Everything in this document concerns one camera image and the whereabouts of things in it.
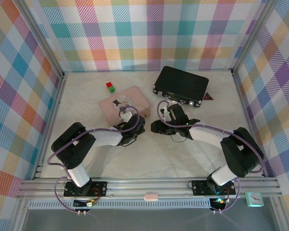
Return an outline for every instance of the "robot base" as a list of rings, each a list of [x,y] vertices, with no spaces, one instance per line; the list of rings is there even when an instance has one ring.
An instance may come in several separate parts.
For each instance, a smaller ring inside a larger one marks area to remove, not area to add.
[[[194,196],[208,196],[208,195],[218,195],[218,196],[227,196],[229,190],[229,195],[235,195],[236,189],[232,181],[227,182],[225,185],[221,186],[216,193],[212,192],[208,186],[207,180],[192,180],[192,189]]]
[[[77,187],[73,182],[65,183],[64,197],[103,197],[106,196],[107,182],[106,181],[90,181],[83,187]]]

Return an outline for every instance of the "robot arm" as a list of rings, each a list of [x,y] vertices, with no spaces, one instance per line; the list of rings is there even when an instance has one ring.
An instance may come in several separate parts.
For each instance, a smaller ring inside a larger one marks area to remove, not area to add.
[[[126,119],[127,122],[120,123],[117,126],[111,127],[112,130],[127,130],[132,128],[137,122],[137,115],[130,116]],[[138,125],[128,132],[115,132],[98,130],[95,132],[87,133],[77,141],[73,142],[70,146],[63,149],[58,155],[58,159],[63,163],[68,173],[71,176],[74,184],[78,187],[81,194],[85,195],[91,188],[91,179],[85,170],[83,160],[88,151],[92,147],[112,145],[124,146],[130,144],[138,135],[145,132],[145,120],[140,117]],[[70,126],[53,144],[52,150],[58,151],[64,145],[76,138],[79,134],[86,131],[86,128],[80,123],[76,122]]]
[[[237,138],[203,128],[199,123],[200,120],[189,120],[179,104],[165,107],[161,112],[164,114],[164,120],[171,125],[180,126],[198,123],[198,126],[173,128],[164,124],[161,120],[157,120],[151,124],[152,132],[164,135],[174,135],[178,132],[182,137],[204,141],[222,149],[227,164],[207,177],[207,186],[212,193],[216,193],[223,185],[237,177],[245,177],[260,163],[256,154]],[[234,133],[252,145],[261,155],[261,158],[264,158],[259,146],[245,128],[238,128],[234,130]]]

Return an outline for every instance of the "white vent strip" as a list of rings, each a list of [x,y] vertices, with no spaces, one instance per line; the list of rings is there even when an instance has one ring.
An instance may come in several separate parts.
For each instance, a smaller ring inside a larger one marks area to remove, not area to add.
[[[73,206],[73,200],[64,202],[68,207]],[[100,200],[95,208],[209,208],[209,198],[195,199],[163,199],[159,201],[144,200]],[[56,200],[33,200],[29,205],[30,209],[62,209],[61,204]]]

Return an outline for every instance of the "green cube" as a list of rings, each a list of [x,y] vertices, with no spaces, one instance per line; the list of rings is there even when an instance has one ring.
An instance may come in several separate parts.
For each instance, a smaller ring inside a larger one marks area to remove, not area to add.
[[[115,91],[115,88],[114,86],[111,86],[110,88],[108,88],[110,92],[114,92]]]

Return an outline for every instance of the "plaid wall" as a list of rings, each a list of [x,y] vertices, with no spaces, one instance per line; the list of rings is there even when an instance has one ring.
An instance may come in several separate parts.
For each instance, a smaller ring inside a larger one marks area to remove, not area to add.
[[[12,0],[0,0],[0,231],[33,171],[58,81]]]
[[[39,0],[41,11],[26,2],[62,66],[108,71],[160,70],[165,65],[229,69],[265,1]],[[259,4],[253,19],[250,14]],[[59,47],[50,39],[41,14]]]
[[[289,0],[280,0],[239,70],[253,129],[289,210]]]
[[[255,13],[255,15],[254,15],[254,17],[253,17],[248,29],[245,32],[244,38],[242,39],[242,41],[240,43],[240,46],[239,46],[238,50],[236,51],[235,57],[232,60],[230,68],[233,68],[235,63],[237,62],[237,59],[240,56],[243,47],[247,43],[248,39],[250,38],[251,32],[253,31],[254,27],[256,26],[256,22],[258,21],[260,15],[261,15],[261,13],[262,13],[262,11],[264,9],[264,6],[265,6],[266,2],[267,2],[267,0],[261,0],[261,3],[260,3],[260,5],[259,5],[259,7],[257,9],[257,12]]]

